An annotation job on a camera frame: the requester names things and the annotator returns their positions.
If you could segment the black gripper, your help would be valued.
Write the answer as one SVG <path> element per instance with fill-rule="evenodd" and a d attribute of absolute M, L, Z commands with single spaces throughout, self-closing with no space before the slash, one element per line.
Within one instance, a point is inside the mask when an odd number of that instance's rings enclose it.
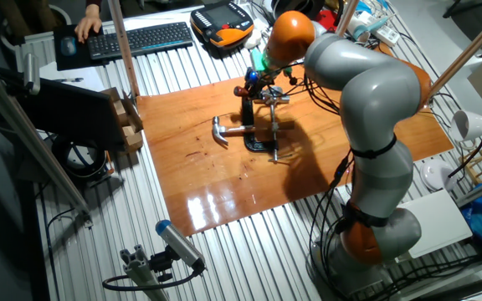
<path fill-rule="evenodd" d="M 244 88 L 247 90 L 246 97 L 251 99 L 263 99 L 264 94 L 262 88 L 274 83 L 272 75 L 264 74 L 248 67 L 244 76 Z"/>

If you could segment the person's bare hand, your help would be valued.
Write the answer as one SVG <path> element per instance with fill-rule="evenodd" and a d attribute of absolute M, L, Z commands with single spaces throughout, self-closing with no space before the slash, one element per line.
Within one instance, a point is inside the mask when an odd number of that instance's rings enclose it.
<path fill-rule="evenodd" d="M 74 29 L 79 43 L 85 43 L 90 35 L 90 31 L 98 33 L 102 26 L 100 20 L 100 6 L 98 4 L 88 4 L 85 9 L 85 16 L 79 21 Z"/>

